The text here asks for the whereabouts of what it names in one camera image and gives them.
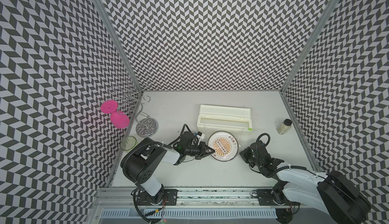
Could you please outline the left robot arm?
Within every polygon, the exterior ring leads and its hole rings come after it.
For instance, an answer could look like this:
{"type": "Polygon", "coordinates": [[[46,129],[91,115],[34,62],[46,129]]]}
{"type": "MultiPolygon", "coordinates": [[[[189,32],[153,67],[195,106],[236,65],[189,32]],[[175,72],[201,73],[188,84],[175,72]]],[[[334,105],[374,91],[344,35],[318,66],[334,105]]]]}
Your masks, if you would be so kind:
{"type": "Polygon", "coordinates": [[[201,160],[215,153],[204,141],[202,134],[186,131],[170,144],[145,138],[121,161],[124,176],[146,193],[150,204],[160,204],[164,199],[164,186],[154,176],[160,163],[179,165],[187,156],[201,160]]]}

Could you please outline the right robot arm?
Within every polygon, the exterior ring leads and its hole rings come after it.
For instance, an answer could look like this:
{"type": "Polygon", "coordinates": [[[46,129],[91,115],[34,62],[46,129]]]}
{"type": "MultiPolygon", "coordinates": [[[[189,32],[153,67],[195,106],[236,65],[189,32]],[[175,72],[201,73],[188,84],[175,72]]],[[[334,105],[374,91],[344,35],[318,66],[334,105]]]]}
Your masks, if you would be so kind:
{"type": "Polygon", "coordinates": [[[303,204],[328,214],[338,224],[361,224],[366,221],[371,204],[360,190],[339,171],[315,172],[273,158],[262,143],[253,143],[240,152],[249,168],[277,183],[257,190],[261,206],[303,204]]]}

